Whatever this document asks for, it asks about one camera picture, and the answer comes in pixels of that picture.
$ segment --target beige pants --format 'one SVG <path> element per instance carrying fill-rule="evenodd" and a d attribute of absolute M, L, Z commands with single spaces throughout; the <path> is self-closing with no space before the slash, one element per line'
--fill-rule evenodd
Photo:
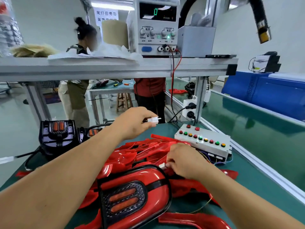
<path fill-rule="evenodd" d="M 66 84 L 60 84 L 58 88 L 58 95 L 63 103 L 63 109 L 67 119 L 74 120 L 76 127 L 88 128 L 90 126 L 90 120 L 87 107 L 82 109 L 72 109 L 70 95 L 68 93 L 68 87 Z"/>

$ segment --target silver wrapped object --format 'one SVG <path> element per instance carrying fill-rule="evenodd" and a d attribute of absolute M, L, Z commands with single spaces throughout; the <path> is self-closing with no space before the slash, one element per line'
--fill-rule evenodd
<path fill-rule="evenodd" d="M 11 0 L 0 0 L 0 57 L 12 56 L 10 47 L 23 44 Z"/>

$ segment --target display screen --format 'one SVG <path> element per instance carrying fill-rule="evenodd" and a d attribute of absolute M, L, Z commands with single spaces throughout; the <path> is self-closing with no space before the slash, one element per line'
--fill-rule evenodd
<path fill-rule="evenodd" d="M 177 7 L 140 2 L 140 19 L 176 21 Z"/>

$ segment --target worker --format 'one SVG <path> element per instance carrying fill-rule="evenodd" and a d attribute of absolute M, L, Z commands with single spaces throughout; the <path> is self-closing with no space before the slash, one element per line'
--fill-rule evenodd
<path fill-rule="evenodd" d="M 0 192 L 0 228 L 64 228 L 113 150 L 155 127 L 152 122 L 143 123 L 151 117 L 156 115 L 146 108 L 130 108 L 91 139 Z M 301 222 L 208 163 L 191 146 L 172 145 L 166 166 L 201 182 L 237 229 L 305 229 Z"/>
<path fill-rule="evenodd" d="M 134 84 L 135 100 L 159 116 L 159 124 L 165 123 L 165 78 L 137 78 Z"/>
<path fill-rule="evenodd" d="M 77 17 L 75 23 L 78 43 L 67 49 L 68 53 L 88 54 L 87 49 L 93 51 L 97 46 L 96 29 L 86 24 L 81 17 Z M 89 80 L 63 80 L 60 82 L 58 93 L 66 117 L 74 120 L 76 127 L 89 127 L 89 114 L 86 108 L 85 93 Z"/>

